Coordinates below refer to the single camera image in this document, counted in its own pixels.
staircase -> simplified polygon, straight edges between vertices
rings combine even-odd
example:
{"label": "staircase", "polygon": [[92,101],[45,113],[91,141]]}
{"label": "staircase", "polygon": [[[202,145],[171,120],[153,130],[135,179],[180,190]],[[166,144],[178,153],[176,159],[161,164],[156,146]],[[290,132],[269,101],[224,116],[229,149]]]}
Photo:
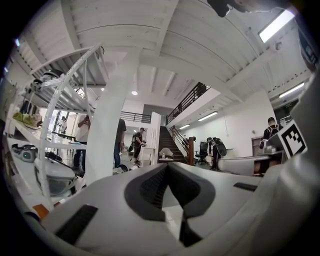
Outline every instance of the staircase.
{"label": "staircase", "polygon": [[158,152],[160,152],[163,148],[168,148],[171,150],[171,152],[173,153],[175,162],[188,164],[186,158],[178,149],[176,143],[172,139],[167,128],[165,126],[160,126],[159,151]]}

white pillar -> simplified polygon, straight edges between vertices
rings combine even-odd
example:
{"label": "white pillar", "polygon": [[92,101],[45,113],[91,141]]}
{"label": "white pillar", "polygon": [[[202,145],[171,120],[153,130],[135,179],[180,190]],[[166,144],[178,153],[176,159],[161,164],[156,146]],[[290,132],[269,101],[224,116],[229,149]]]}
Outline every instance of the white pillar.
{"label": "white pillar", "polygon": [[131,88],[139,66],[141,51],[141,47],[134,47],[127,53],[110,77],[97,103],[86,147],[85,180],[87,185],[112,175],[119,118],[126,94]]}

black rubber pad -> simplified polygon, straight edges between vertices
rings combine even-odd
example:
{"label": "black rubber pad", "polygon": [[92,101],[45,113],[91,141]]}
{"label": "black rubber pad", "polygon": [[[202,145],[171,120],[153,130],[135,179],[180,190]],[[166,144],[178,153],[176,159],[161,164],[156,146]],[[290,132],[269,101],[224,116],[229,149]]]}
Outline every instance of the black rubber pad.
{"label": "black rubber pad", "polygon": [[246,183],[241,183],[241,182],[237,182],[233,186],[237,187],[239,189],[249,190],[249,191],[252,191],[252,192],[254,192],[258,187],[256,185],[251,185],[251,184],[246,184]]}
{"label": "black rubber pad", "polygon": [[74,245],[89,222],[97,213],[98,208],[91,205],[83,205],[67,222],[55,233],[65,242]]}

white wooden ceiling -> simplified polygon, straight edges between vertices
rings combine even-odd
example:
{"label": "white wooden ceiling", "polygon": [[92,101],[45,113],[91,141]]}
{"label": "white wooden ceiling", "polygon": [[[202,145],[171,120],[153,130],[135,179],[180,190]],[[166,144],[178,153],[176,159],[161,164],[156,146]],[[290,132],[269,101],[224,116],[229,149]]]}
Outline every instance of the white wooden ceiling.
{"label": "white wooden ceiling", "polygon": [[[310,75],[294,20],[267,43],[258,36],[279,12],[233,9],[221,18],[206,0],[53,0],[30,21],[18,50],[35,69],[64,53],[102,43],[112,74],[129,48],[143,47],[145,56],[132,83],[138,95],[129,91],[127,98],[174,108],[202,82],[225,90],[221,97],[231,104],[261,88],[272,98],[293,87],[293,79]],[[226,86],[275,42],[282,42],[281,52],[234,86]],[[94,91],[96,96],[101,92]]]}

wooden handrail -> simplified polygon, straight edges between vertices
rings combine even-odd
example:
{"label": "wooden handrail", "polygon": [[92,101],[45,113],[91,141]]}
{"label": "wooden handrail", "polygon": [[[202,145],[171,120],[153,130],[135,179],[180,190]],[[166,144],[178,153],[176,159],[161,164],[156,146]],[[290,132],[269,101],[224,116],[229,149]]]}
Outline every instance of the wooden handrail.
{"label": "wooden handrail", "polygon": [[175,141],[177,141],[181,144],[183,149],[186,151],[187,155],[187,162],[190,166],[194,165],[194,137],[189,137],[189,141],[187,141],[182,134],[176,129],[175,126],[170,128],[170,131],[172,132],[172,138]]}

